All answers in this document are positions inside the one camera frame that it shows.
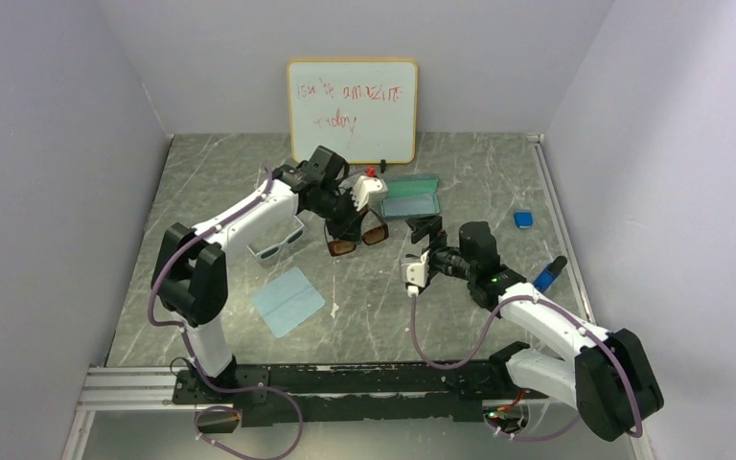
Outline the brown tortoise sunglasses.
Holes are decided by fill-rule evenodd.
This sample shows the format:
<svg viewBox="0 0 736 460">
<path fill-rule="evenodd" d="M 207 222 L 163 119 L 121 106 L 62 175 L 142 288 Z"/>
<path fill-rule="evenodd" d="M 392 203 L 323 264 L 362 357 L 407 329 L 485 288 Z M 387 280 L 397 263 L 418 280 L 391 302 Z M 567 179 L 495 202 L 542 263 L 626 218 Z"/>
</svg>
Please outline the brown tortoise sunglasses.
<svg viewBox="0 0 736 460">
<path fill-rule="evenodd" d="M 384 242 L 390 235 L 386 220 L 370 207 L 346 220 L 327 218 L 324 228 L 327 249 L 333 258 L 354 252 L 360 244 L 372 246 Z"/>
</svg>

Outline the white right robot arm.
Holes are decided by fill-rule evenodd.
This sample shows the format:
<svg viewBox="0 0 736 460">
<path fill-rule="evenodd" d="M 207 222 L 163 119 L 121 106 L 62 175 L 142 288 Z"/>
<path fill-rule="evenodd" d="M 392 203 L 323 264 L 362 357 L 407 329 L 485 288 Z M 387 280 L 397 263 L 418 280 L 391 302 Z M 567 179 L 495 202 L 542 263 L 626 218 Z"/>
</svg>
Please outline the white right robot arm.
<svg viewBox="0 0 736 460">
<path fill-rule="evenodd" d="M 461 280 L 489 318 L 471 349 L 475 356 L 496 319 L 521 327 L 550 349 L 545 354 L 515 342 L 489 357 L 488 383 L 499 397 L 536 391 L 576 410 L 600 439 L 639 438 L 644 421 L 664 400 L 639 337 L 592 324 L 550 300 L 545 286 L 531 282 L 501 261 L 486 221 L 461 225 L 449 245 L 439 216 L 409 218 L 413 243 L 426 240 L 417 256 L 401 264 L 408 297 L 417 303 L 438 275 Z"/>
</svg>

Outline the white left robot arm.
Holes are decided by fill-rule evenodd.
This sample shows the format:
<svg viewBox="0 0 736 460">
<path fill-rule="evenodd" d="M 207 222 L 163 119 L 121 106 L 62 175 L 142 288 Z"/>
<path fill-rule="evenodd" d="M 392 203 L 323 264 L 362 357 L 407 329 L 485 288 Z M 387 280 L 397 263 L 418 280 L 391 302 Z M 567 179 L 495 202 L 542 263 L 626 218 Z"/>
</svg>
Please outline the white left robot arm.
<svg viewBox="0 0 736 460">
<path fill-rule="evenodd" d="M 152 273 L 148 320 L 174 326 L 189 361 L 201 372 L 197 389 L 209 401 L 228 400 L 236 388 L 237 361 L 220 314 L 228 300 L 228 264 L 266 230 L 311 212 L 337 239 L 359 239 L 361 216 L 351 189 L 348 162 L 317 147 L 307 160 L 265 172 L 250 195 L 221 214 L 193 226 L 175 223 L 162 239 Z"/>
</svg>

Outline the blue glasses case green lining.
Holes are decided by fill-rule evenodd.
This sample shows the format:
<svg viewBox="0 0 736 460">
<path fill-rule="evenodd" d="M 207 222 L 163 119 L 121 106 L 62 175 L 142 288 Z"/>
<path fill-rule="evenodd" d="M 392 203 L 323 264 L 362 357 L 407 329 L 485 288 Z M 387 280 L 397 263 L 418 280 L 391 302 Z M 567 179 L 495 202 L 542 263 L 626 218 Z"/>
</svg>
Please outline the blue glasses case green lining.
<svg viewBox="0 0 736 460">
<path fill-rule="evenodd" d="M 440 182 L 437 174 L 387 175 L 387 197 L 380 202 L 380 213 L 386 219 L 407 219 L 439 215 L 437 196 Z"/>
</svg>

